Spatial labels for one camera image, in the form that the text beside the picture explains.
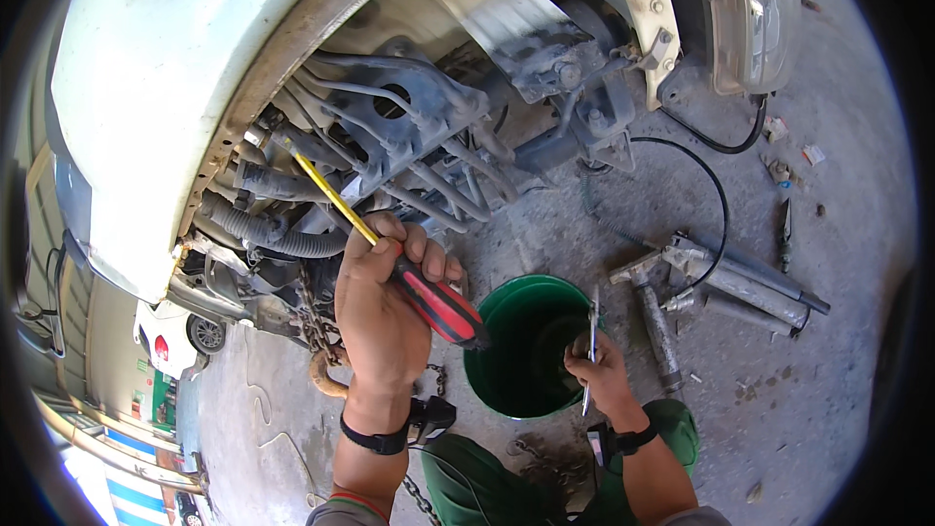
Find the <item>screwdriver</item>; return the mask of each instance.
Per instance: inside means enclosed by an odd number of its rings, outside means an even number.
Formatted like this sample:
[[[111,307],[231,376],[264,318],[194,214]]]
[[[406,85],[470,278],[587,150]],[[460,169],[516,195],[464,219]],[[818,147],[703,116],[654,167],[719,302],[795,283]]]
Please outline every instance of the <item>screwdriver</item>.
[[[311,180],[315,182],[324,195],[354,227],[367,238],[371,244],[376,244],[380,238],[368,227],[364,220],[351,209],[341,198],[341,195],[324,180],[318,169],[304,155],[290,146],[290,152]],[[481,316],[474,310],[464,297],[442,283],[432,283],[426,280],[422,269],[411,261],[404,253],[402,247],[397,250],[393,274],[390,280],[406,295],[416,312],[424,319],[429,327],[435,330],[446,341],[459,345],[464,349],[486,349],[490,346],[490,336],[487,328],[481,321]]]

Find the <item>black watch strap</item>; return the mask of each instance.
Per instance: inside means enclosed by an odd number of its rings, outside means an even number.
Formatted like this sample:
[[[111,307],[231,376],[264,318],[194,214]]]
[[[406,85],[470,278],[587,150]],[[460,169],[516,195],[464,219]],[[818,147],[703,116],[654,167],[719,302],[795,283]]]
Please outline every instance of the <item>black watch strap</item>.
[[[341,432],[344,433],[346,438],[377,455],[395,455],[396,453],[402,453],[406,448],[406,437],[409,434],[408,419],[403,424],[403,428],[393,434],[360,434],[347,426],[344,422],[344,413],[341,413],[340,425]]]
[[[646,445],[659,433],[652,423],[642,432],[625,432],[617,435],[617,450],[626,455],[634,455],[640,447]]]

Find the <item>hand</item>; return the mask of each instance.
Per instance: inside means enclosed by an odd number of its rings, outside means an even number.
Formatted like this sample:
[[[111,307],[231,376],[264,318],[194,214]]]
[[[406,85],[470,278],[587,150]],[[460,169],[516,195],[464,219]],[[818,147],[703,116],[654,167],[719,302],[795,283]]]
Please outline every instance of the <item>hand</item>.
[[[586,356],[576,357],[575,353],[586,352],[587,335],[583,335],[585,349],[580,349],[580,336],[574,346],[565,348],[565,369],[582,386],[591,387],[594,404],[611,420],[615,432],[643,431],[649,426],[649,419],[630,392],[624,354],[606,333],[598,330],[595,361]]]
[[[410,260],[422,263],[430,282],[460,280],[461,264],[446,259],[441,246],[415,224],[404,225],[385,212],[364,221],[380,241],[371,246],[358,231],[351,233],[335,289],[337,326],[355,370],[352,388],[374,396],[405,392],[408,401],[412,383],[426,368],[431,332],[389,282],[399,243]]]

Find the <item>gray sleeve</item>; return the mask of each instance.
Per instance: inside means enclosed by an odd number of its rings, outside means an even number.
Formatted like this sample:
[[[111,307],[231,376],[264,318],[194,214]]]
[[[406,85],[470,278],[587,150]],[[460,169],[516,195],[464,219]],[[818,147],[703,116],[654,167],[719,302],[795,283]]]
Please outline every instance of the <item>gray sleeve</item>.
[[[669,516],[659,526],[730,526],[730,522],[714,508],[703,506]]]
[[[376,511],[353,501],[332,498],[312,510],[306,526],[387,526]]]

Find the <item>green bucket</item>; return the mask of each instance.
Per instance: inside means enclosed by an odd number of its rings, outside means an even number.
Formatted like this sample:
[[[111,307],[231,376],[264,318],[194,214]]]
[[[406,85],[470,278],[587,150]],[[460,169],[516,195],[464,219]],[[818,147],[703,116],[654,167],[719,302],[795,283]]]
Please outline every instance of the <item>green bucket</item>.
[[[510,418],[539,418],[581,398],[565,370],[565,346],[588,330],[590,299],[577,286],[550,275],[526,275],[498,286],[479,312],[491,346],[465,351],[474,393]]]

